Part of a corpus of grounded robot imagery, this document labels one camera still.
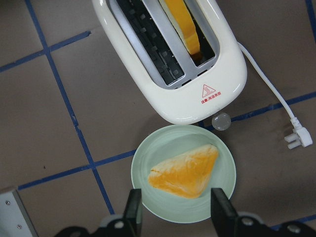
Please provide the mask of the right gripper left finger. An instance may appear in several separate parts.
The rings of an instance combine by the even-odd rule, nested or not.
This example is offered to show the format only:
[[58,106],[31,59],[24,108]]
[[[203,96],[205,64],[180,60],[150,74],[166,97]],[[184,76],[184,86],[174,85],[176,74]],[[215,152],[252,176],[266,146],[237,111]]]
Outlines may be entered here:
[[58,232],[58,237],[139,237],[142,232],[142,191],[132,189],[124,213],[112,217],[95,232],[89,233],[83,227],[67,227]]

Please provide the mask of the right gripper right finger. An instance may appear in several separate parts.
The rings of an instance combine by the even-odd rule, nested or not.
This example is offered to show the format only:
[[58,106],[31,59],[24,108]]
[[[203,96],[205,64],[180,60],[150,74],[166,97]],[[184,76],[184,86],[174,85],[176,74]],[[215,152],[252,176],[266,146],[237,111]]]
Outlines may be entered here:
[[211,219],[219,237],[314,237],[316,231],[297,221],[274,230],[251,215],[238,214],[221,188],[211,189]]

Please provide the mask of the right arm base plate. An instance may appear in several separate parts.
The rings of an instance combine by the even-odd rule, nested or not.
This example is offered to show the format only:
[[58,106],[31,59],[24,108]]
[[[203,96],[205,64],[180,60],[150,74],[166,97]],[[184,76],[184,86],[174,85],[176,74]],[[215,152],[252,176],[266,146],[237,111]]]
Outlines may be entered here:
[[38,237],[15,188],[6,188],[0,191],[0,236]]

